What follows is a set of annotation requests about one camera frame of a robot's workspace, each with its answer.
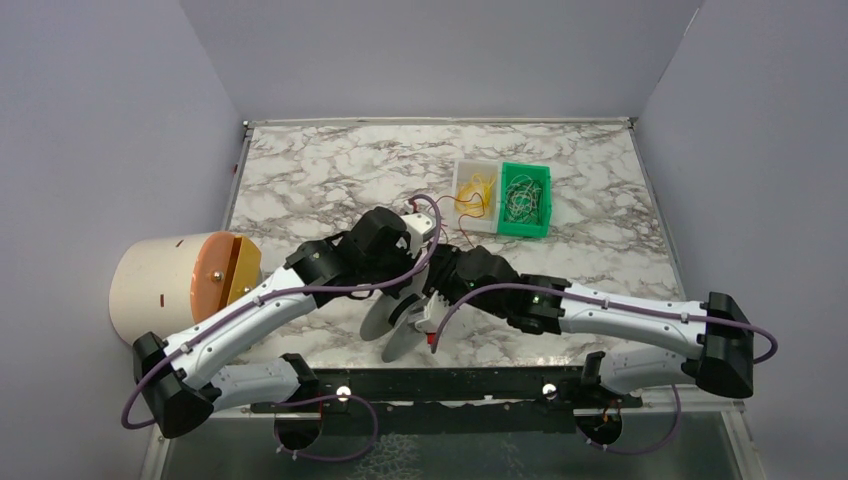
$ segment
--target wire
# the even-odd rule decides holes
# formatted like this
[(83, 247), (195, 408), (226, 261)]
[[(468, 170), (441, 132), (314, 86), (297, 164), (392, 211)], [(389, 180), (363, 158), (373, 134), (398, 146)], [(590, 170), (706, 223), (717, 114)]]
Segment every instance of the wire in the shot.
[(517, 175), (504, 192), (504, 221), (538, 225), (541, 199), (542, 184), (528, 175)]
[(644, 448), (640, 448), (638, 450), (622, 450), (620, 448), (610, 447), (609, 445), (601, 445), (600, 443), (597, 443), (597, 442), (591, 440), (589, 437), (587, 437), (586, 433), (584, 433), (583, 430), (580, 430), (578, 428), (577, 431), (580, 432), (580, 435), (583, 435), (583, 438), (586, 439), (586, 443), (588, 445), (591, 445), (591, 446), (597, 448), (598, 450), (603, 450), (606, 453), (614, 453), (616, 455), (631, 455), (632, 456), (632, 455), (645, 455), (645, 454), (648, 454), (648, 453), (656, 452), (657, 450), (659, 450), (659, 449), (665, 447), (666, 445), (668, 445), (669, 443), (671, 443), (671, 441), (674, 440), (677, 437), (678, 433), (680, 433), (680, 424), (681, 424), (681, 420), (683, 419), (683, 406), (681, 405), (681, 402), (680, 402), (680, 392), (677, 391), (677, 386), (672, 385), (671, 391), (674, 392), (674, 424), (671, 426), (671, 429), (668, 431), (668, 433), (665, 434), (665, 437), (663, 437), (662, 440), (660, 440), (659, 442), (657, 442), (653, 445), (650, 445), (650, 446), (644, 447)]
[(277, 448), (277, 453), (286, 452), (292, 455), (293, 460), (297, 460), (297, 457), (308, 458), (309, 460), (316, 460), (319, 462), (347, 462), (350, 460), (356, 460), (357, 458), (365, 455), (370, 452), (372, 448), (377, 444), (377, 436), (379, 435), (379, 421), (377, 420), (377, 411), (374, 410), (374, 406), (365, 400), (364, 398), (357, 395), (324, 395), (321, 397), (309, 398), (306, 400), (300, 400), (298, 402), (280, 402), (275, 403), (274, 405), (278, 407), (302, 407), (304, 405), (310, 405), (313, 403), (323, 402), (325, 400), (333, 400), (333, 399), (342, 399), (349, 398), (351, 400), (355, 400), (362, 405), (365, 405), (365, 408), (368, 409), (368, 413), (371, 414), (371, 422), (374, 428), (371, 430), (371, 438), (368, 439), (368, 443), (365, 444), (362, 449), (341, 457), (325, 457), (323, 455), (314, 455), (311, 453), (302, 453), (300, 450), (289, 450), (286, 448), (282, 442), (280, 442), (279, 431), (277, 426), (274, 425), (274, 438), (277, 439), (277, 442), (280, 443), (280, 446)]
[[(397, 285), (398, 283), (404, 282), (404, 281), (408, 280), (409, 278), (412, 278), (414, 275), (421, 272), (424, 269), (424, 267), (427, 265), (427, 263), (430, 261), (430, 259), (433, 257), (433, 254), (436, 252), (436, 246), (439, 243), (439, 234), (441, 233), (441, 230), (442, 230), (441, 229), (442, 214), (439, 211), (439, 206), (438, 206), (438, 204), (436, 204), (436, 201), (433, 200), (432, 198), (428, 197), (427, 195), (418, 194), (418, 195), (413, 195), (409, 199), (409, 203), (411, 203), (413, 205), (413, 207), (415, 207), (415, 201), (416, 200), (424, 200), (425, 202), (429, 203), (430, 206), (433, 207), (433, 212), (434, 212), (434, 215), (436, 217), (435, 220), (436, 220), (437, 228), (436, 228), (436, 233), (433, 236), (433, 240), (430, 243), (430, 248), (427, 249), (427, 253), (424, 254), (424, 257), (422, 257), (421, 261), (418, 262), (410, 271), (404, 273), (403, 275), (401, 275), (397, 278), (387, 280), (387, 281), (381, 282), (381, 283), (371, 284), (371, 285), (358, 285), (358, 286), (354, 286), (354, 287), (305, 286), (305, 287), (297, 287), (297, 288), (286, 288), (286, 289), (282, 289), (282, 290), (276, 290), (276, 291), (273, 291), (273, 292), (269, 292), (269, 293), (266, 293), (265, 295), (260, 295), (256, 298), (258, 298), (259, 301), (264, 303), (264, 302), (268, 302), (269, 300), (273, 300), (273, 299), (278, 298), (278, 297), (284, 297), (286, 295), (294, 295), (294, 294), (368, 292), (368, 291), (380, 290), (380, 289), (383, 289), (383, 288), (391, 287), (391, 286)], [(191, 340), (185, 342), (185, 344), (184, 344), (185, 345), (185, 351), (191, 351), (191, 349), (195, 345), (202, 342), (205, 338), (212, 335), (213, 333), (215, 333), (216, 331), (221, 329), (221, 327), (223, 327), (224, 325), (233, 321), (235, 318), (239, 317), (243, 313), (248, 312), (255, 307), (256, 307), (255, 303), (247, 303), (247, 304), (242, 305), (241, 307), (233, 310), (232, 312), (228, 313), (227, 315), (222, 317), (220, 320), (213, 323), (209, 328), (203, 330), (202, 332), (198, 333), (197, 336), (195, 336)], [(138, 399), (138, 396), (141, 395), (141, 392), (144, 390), (144, 388), (147, 387), (147, 384), (150, 383), (151, 379), (155, 378), (156, 375), (158, 375), (158, 373), (163, 368), (165, 368), (166, 365), (170, 365), (175, 359), (179, 358), (179, 356), (182, 355), (182, 354), (183, 354), (183, 348), (177, 348), (176, 350), (171, 352), (171, 354), (169, 354), (168, 356), (166, 356), (165, 358), (160, 360), (159, 363), (154, 365), (153, 368), (150, 369), (150, 371), (148, 371), (143, 377), (141, 377), (141, 379), (138, 381), (135, 388), (133, 389), (132, 393), (130, 393), (130, 397), (127, 399), (126, 403), (124, 404), (124, 408), (121, 411), (121, 425), (124, 428), (126, 428), (128, 430), (137, 430), (137, 429), (140, 429), (140, 428), (148, 427), (148, 426), (156, 423), (155, 419), (145, 420), (145, 421), (139, 422), (139, 423), (130, 422), (130, 420), (129, 420), (130, 410), (132, 410), (133, 404)]]
[[(485, 287), (480, 287), (478, 289), (466, 293), (465, 296), (460, 298), (455, 304), (453, 304), (448, 309), (447, 313), (445, 314), (445, 317), (442, 319), (441, 323), (439, 323), (439, 327), (436, 329), (436, 334), (433, 336), (433, 344), (430, 346), (430, 351), (432, 353), (436, 353), (436, 349), (439, 347), (439, 340), (442, 337), (442, 333), (445, 330), (445, 326), (447, 325), (448, 320), (450, 320), (451, 317), (457, 312), (457, 310), (459, 310), (459, 307), (461, 307), (463, 304), (467, 303), (469, 300), (476, 297), (477, 295), (486, 292), (491, 292), (494, 290), (524, 290), (530, 292), (539, 292), (548, 295), (554, 295), (561, 298), (566, 298), (568, 300), (575, 300), (578, 302), (589, 303), (592, 305), (600, 305), (606, 308), (624, 310), (626, 312), (637, 313), (640, 315), (667, 318), (671, 320), (681, 319), (680, 314), (663, 312), (661, 310), (654, 310), (652, 308), (637, 307), (636, 305), (630, 305), (626, 303), (611, 302), (603, 298), (586, 297), (583, 295), (578, 295), (576, 293), (563, 292), (562, 290), (556, 290), (553, 288), (539, 287), (536, 285), (525, 285), (522, 283), (497, 283), (494, 285), (486, 285)], [(755, 358), (754, 363), (765, 362), (766, 360), (773, 357), (775, 353), (777, 353), (777, 338), (775, 338), (774, 335), (772, 335), (768, 330), (762, 327), (758, 327), (756, 325), (749, 325), (747, 323), (734, 322), (733, 320), (725, 320), (723, 318), (708, 317), (704, 315), (689, 315), (686, 318), (690, 322), (702, 322), (712, 323), (715, 325), (723, 325), (726, 327), (738, 328), (740, 330), (747, 330), (749, 332), (753, 332), (765, 337), (771, 344), (769, 346), (769, 350), (766, 353)]]
[[(468, 200), (460, 200), (460, 199), (458, 199), (458, 198), (456, 198), (456, 197), (454, 197), (454, 196), (451, 196), (451, 195), (442, 195), (441, 197), (439, 197), (439, 198), (437, 198), (437, 199), (436, 199), (436, 203), (441, 202), (441, 201), (442, 201), (442, 200), (444, 200), (445, 198), (450, 198), (450, 199), (452, 199), (452, 200), (454, 201), (454, 205), (456, 205), (457, 203), (466, 203), (466, 202), (470, 202), (470, 201), (471, 201), (471, 199), (472, 199), (472, 198), (474, 198), (474, 196), (475, 196), (475, 195), (476, 195), (477, 197), (479, 197), (481, 201), (483, 200), (483, 197), (480, 195), (480, 193), (479, 193), (479, 192), (474, 192), (474, 193), (472, 193), (472, 194), (471, 194), (471, 196), (468, 198)], [(460, 233), (462, 233), (462, 236), (463, 236), (463, 237), (465, 237), (465, 240), (468, 242), (468, 244), (469, 244), (469, 245), (471, 245), (471, 248), (474, 248), (474, 243), (473, 243), (473, 242), (471, 241), (471, 239), (468, 237), (468, 233), (467, 233), (465, 230), (463, 230), (463, 228), (462, 228), (462, 217), (480, 218), (480, 217), (482, 217), (482, 216), (483, 216), (482, 214), (480, 214), (480, 215), (478, 215), (478, 216), (475, 216), (475, 215), (470, 215), (470, 214), (468, 214), (468, 213), (463, 213), (463, 214), (462, 214), (462, 215), (460, 215), (460, 216), (459, 216), (459, 218), (456, 220), (456, 226), (459, 228)]]
[[(467, 197), (468, 200), (457, 200), (454, 198), (454, 208), (459, 213), (468, 214), (477, 218), (484, 217), (492, 201), (492, 187), (494, 184), (494, 178), (491, 178), (488, 182), (486, 182), (483, 180), (482, 175), (475, 173), (471, 176), (471, 181), (461, 185), (456, 192), (457, 197)], [(475, 194), (480, 198), (480, 201), (472, 203), (471, 199), (474, 198)]]

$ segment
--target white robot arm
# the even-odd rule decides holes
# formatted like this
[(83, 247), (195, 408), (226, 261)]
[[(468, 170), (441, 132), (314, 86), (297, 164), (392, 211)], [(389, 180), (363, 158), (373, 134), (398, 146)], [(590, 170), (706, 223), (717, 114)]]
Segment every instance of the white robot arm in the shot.
[[(304, 243), (260, 286), (204, 322), (166, 339), (143, 335), (133, 344), (133, 399), (144, 396), (162, 434), (171, 438), (216, 410), (299, 398), (311, 373), (299, 355), (262, 365), (227, 364), (280, 326), (350, 296), (357, 285), (366, 285), (359, 291), (381, 292), (360, 333), (364, 340), (391, 333), (386, 361), (428, 339), (435, 351), (447, 319), (468, 303), (526, 333), (594, 333), (640, 342), (589, 356), (584, 377), (601, 395), (678, 383), (733, 398), (752, 394), (752, 328), (729, 296), (659, 302), (562, 278), (519, 275), (483, 247), (463, 252), (437, 244), (439, 222), (438, 212), (436, 218), (398, 216), (378, 207), (349, 232)], [(724, 324), (694, 321), (708, 315)], [(149, 424), (130, 423), (129, 406), (124, 426)]]

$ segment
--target white marble surface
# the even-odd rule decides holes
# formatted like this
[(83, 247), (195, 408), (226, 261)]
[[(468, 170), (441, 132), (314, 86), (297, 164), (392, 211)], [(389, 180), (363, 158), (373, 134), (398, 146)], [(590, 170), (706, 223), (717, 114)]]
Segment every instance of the white marble surface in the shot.
[[(472, 234), (475, 244), (503, 255), (519, 272), (564, 276), (611, 293), (678, 298), (657, 215), (623, 125), (260, 127), (230, 229), (257, 242), (267, 275), (301, 242), (348, 229), (374, 206), (401, 211), (414, 193), (449, 193), (458, 158), (551, 168), (548, 237)], [(458, 232), (448, 236), (468, 248)], [(388, 336), (359, 339), (368, 305), (337, 299), (280, 328), (239, 360), (267, 361), (296, 352), (312, 367), (578, 364), (587, 353), (621, 342), (598, 335), (523, 334), (465, 307), (451, 320), (435, 356), (422, 343), (403, 359), (384, 364), (380, 351)]]

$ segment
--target tangled wires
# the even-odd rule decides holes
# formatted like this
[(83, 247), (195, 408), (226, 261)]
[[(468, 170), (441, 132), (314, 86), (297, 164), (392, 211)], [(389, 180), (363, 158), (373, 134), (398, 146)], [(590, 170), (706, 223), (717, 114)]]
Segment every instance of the tangled wires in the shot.
[(518, 175), (504, 192), (504, 220), (509, 223), (540, 225), (542, 184), (527, 175)]
[(474, 218), (483, 218), (492, 203), (492, 186), (495, 179), (483, 180), (482, 175), (475, 173), (471, 181), (459, 187), (454, 202), (456, 211)]

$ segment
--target gray wall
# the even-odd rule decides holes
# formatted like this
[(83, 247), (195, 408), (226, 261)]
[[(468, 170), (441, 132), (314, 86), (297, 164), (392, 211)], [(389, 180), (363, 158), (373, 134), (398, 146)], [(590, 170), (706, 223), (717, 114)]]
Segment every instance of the gray wall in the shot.
[(112, 274), (219, 225), (240, 136), (176, 2), (2, 2), (0, 478), (137, 478)]
[(636, 116), (701, 0), (181, 0), (242, 115)]
[(770, 478), (842, 478), (848, 3), (706, 0), (637, 124), (687, 293), (781, 340), (748, 402)]

